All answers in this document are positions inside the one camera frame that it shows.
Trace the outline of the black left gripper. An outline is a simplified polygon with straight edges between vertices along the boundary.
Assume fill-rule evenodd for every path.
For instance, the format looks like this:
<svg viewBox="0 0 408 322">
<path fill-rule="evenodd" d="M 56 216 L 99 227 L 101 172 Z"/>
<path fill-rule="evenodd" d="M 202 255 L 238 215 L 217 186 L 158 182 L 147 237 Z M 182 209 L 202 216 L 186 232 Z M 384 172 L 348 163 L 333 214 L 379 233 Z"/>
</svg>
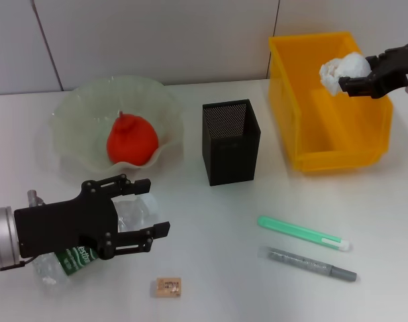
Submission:
<svg viewBox="0 0 408 322">
<path fill-rule="evenodd" d="M 155 239 L 168 236 L 170 222 L 137 231 L 117 232 L 112 198 L 150 192 L 150 179 L 131 181 L 125 174 L 82 183 L 79 195 L 14 211 L 19 252 L 24 258 L 85 246 L 103 260 L 150 252 Z"/>
</svg>

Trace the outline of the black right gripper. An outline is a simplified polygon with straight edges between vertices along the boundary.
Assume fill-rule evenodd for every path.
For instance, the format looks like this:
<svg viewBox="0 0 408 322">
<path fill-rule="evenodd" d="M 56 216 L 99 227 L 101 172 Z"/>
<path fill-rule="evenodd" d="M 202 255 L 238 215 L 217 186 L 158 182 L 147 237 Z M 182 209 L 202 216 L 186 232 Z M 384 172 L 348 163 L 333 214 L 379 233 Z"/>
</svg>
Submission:
<svg viewBox="0 0 408 322">
<path fill-rule="evenodd" d="M 395 89 L 408 94 L 408 44 L 367 56 L 371 73 L 365 77 L 340 77 L 338 83 L 350 97 L 381 98 Z"/>
</svg>

